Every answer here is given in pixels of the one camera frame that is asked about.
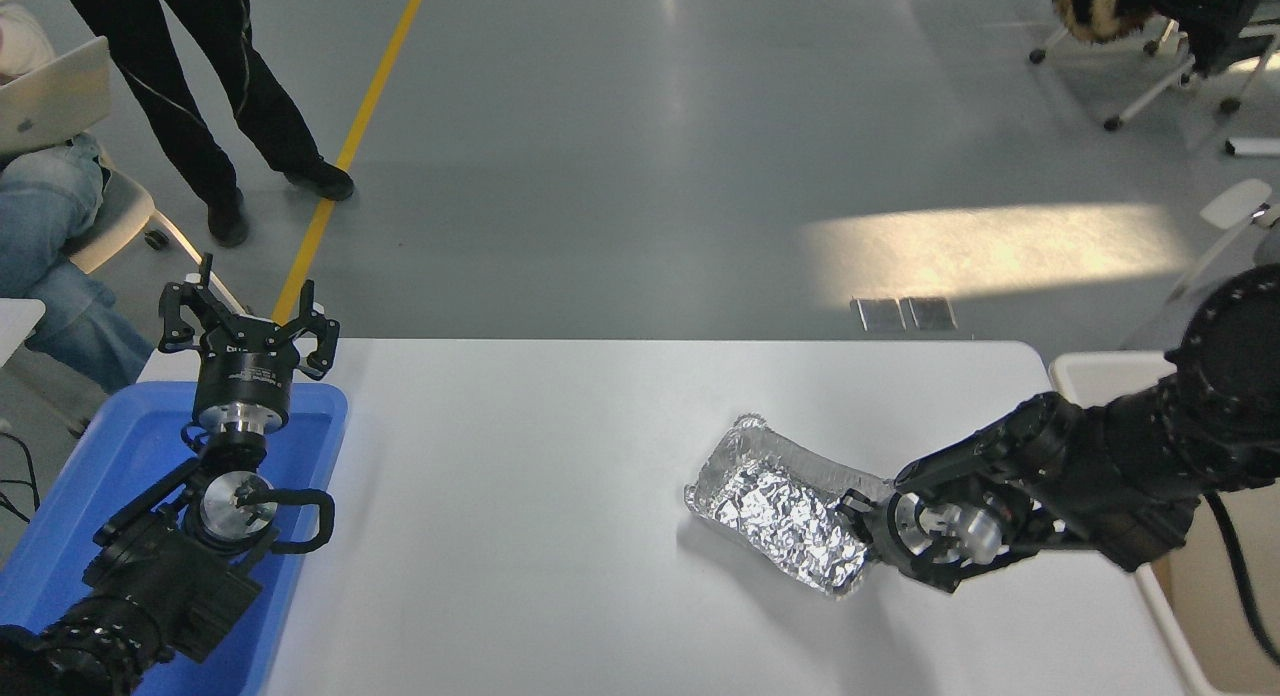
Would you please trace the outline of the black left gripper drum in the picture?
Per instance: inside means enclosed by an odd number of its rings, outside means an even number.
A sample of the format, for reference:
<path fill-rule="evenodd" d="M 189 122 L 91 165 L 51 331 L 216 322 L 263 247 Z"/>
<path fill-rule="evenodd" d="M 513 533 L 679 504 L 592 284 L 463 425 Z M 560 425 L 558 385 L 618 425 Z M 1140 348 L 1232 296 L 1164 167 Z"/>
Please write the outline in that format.
<path fill-rule="evenodd" d="M 230 326 L 210 321 L 204 328 L 195 409 L 232 403 L 289 408 L 300 354 L 292 342 L 266 345 L 274 324 L 236 317 Z"/>

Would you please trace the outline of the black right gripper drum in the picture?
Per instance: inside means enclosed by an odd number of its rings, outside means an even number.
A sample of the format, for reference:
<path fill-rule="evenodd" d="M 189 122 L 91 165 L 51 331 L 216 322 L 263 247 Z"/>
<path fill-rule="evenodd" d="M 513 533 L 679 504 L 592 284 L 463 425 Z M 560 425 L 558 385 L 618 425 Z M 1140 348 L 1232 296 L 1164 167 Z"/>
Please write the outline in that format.
<path fill-rule="evenodd" d="M 901 572 L 906 563 L 901 541 L 897 536 L 895 523 L 895 509 L 899 504 L 900 494 L 888 494 L 882 500 L 869 505 L 861 516 L 861 522 L 869 535 L 869 549 L 878 563 Z"/>

